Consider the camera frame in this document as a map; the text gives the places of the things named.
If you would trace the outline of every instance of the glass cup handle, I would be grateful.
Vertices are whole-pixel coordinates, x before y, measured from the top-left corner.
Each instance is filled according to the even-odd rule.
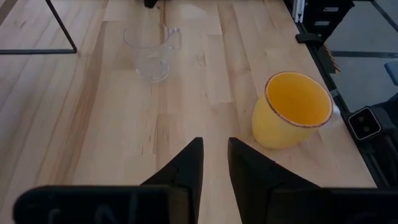
[[[182,35],[181,31],[178,27],[174,27],[173,29],[169,30],[169,38],[173,36],[174,34],[177,34],[177,43],[175,45],[169,46],[170,49],[179,49],[181,46],[181,41],[182,41]]]

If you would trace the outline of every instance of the wooden tabletop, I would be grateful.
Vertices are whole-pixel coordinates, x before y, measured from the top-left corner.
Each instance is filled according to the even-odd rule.
[[[32,1],[16,2],[0,47],[67,46],[46,6]],[[0,57],[2,223],[33,186],[139,185],[197,136],[200,223],[241,223],[228,172],[233,136],[315,184],[375,187],[342,119],[289,149],[253,140],[253,108],[271,75],[297,71],[323,83],[282,0],[158,2],[153,15],[180,28],[182,46],[157,84],[135,73],[122,38],[142,2],[54,4],[78,54]]]

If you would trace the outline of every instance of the yellow plastic cup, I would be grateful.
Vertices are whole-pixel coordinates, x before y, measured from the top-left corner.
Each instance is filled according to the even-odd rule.
[[[268,148],[292,147],[329,121],[333,101],[314,79],[281,72],[266,83],[252,117],[254,139]]]

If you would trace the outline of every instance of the clear glass cup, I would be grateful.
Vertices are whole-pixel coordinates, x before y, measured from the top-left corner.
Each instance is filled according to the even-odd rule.
[[[160,22],[143,21],[130,25],[123,34],[136,72],[156,83],[169,75],[174,50],[180,48],[179,28],[169,29]]]

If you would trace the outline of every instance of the brown cup rim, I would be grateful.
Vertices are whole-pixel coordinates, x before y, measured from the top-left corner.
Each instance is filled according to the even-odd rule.
[[[281,115],[281,114],[274,108],[274,106],[272,105],[271,101],[269,100],[268,92],[267,92],[267,87],[268,87],[270,81],[271,81],[273,78],[275,78],[276,76],[281,75],[281,74],[283,74],[283,73],[295,73],[295,74],[297,74],[297,75],[302,75],[302,76],[304,76],[304,77],[306,77],[306,78],[309,78],[310,80],[314,81],[316,84],[318,84],[318,85],[323,89],[323,91],[325,91],[325,93],[329,96],[329,102],[330,102],[330,106],[331,106],[330,113],[329,113],[329,115],[328,115],[328,117],[327,117],[326,120],[322,121],[322,122],[319,123],[319,124],[313,124],[313,125],[300,124],[300,123],[296,123],[296,122],[294,122],[294,121],[291,121],[291,120],[287,119],[286,117],[284,117],[283,115]],[[333,114],[333,100],[331,99],[331,96],[330,96],[329,92],[325,89],[325,87],[323,87],[319,82],[317,82],[316,80],[314,80],[312,77],[309,77],[308,75],[304,75],[304,74],[302,74],[302,73],[300,73],[300,72],[285,71],[285,72],[279,72],[279,73],[276,73],[276,74],[272,75],[272,76],[268,79],[268,81],[267,81],[267,83],[266,83],[266,85],[265,85],[265,87],[264,87],[264,94],[265,94],[265,97],[266,97],[266,100],[267,100],[267,103],[268,103],[269,107],[271,108],[271,110],[272,110],[278,117],[282,118],[284,121],[288,122],[289,124],[291,124],[291,125],[293,125],[293,126],[296,126],[296,127],[299,127],[299,128],[318,128],[318,127],[320,127],[320,126],[326,124],[326,123],[330,120],[330,118],[331,118],[331,116],[332,116],[332,114]]]

